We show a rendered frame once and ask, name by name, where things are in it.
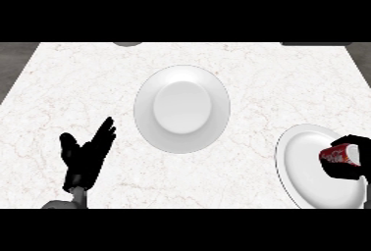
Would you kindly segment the white oval plate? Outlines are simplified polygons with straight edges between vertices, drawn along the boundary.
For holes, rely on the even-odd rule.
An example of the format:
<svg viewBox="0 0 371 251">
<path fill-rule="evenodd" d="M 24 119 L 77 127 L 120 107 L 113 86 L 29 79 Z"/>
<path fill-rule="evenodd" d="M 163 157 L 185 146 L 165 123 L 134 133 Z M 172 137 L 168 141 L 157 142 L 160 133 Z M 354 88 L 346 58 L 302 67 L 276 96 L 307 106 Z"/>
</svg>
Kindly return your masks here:
<svg viewBox="0 0 371 251">
<path fill-rule="evenodd" d="M 231 99 L 216 75 L 182 65 L 156 72 L 137 94 L 134 117 L 148 143 L 188 154 L 212 145 L 231 116 Z"/>
<path fill-rule="evenodd" d="M 284 190 L 302 209 L 361 209 L 366 179 L 332 178 L 320 153 L 341 135 L 320 125 L 296 125 L 284 131 L 276 146 L 276 168 Z"/>
</svg>

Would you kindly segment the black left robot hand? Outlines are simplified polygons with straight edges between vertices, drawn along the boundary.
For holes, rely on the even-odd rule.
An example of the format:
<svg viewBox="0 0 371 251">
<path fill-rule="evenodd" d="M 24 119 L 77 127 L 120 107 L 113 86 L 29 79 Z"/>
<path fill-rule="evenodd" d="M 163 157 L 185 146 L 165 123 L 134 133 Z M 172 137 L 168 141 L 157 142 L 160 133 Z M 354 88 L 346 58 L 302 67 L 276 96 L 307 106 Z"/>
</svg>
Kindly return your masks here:
<svg viewBox="0 0 371 251">
<path fill-rule="evenodd" d="M 70 191 L 80 186 L 89 190 L 98 180 L 111 145 L 116 140 L 113 118 L 104 121 L 94 139 L 80 145 L 76 137 L 64 132 L 60 135 L 61 158 L 67 165 L 63 189 Z"/>
</svg>

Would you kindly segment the red can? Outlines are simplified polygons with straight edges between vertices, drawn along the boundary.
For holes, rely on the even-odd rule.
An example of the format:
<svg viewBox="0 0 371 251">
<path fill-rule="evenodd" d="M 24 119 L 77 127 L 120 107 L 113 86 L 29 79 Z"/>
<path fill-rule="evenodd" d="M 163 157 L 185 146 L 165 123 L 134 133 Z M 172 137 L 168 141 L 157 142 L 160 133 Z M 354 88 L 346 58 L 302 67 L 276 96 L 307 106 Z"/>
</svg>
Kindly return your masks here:
<svg viewBox="0 0 371 251">
<path fill-rule="evenodd" d="M 361 166 L 360 149 L 355 144 L 343 143 L 321 151 L 320 158 L 330 163 L 346 163 L 355 167 Z"/>
</svg>

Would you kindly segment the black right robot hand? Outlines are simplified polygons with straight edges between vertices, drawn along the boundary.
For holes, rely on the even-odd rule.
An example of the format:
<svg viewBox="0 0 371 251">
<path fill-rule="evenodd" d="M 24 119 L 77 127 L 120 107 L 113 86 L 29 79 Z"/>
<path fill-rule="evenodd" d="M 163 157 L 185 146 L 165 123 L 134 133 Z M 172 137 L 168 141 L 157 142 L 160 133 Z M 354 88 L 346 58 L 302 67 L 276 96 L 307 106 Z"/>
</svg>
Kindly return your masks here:
<svg viewBox="0 0 371 251">
<path fill-rule="evenodd" d="M 332 146 L 339 146 L 343 143 L 358 146 L 361 166 L 357 167 L 348 163 L 332 163 L 329 160 L 323 159 L 323 168 L 333 178 L 360 180 L 360 178 L 366 176 L 367 180 L 371 182 L 371 139 L 351 134 L 339 138 L 332 143 Z"/>
</svg>

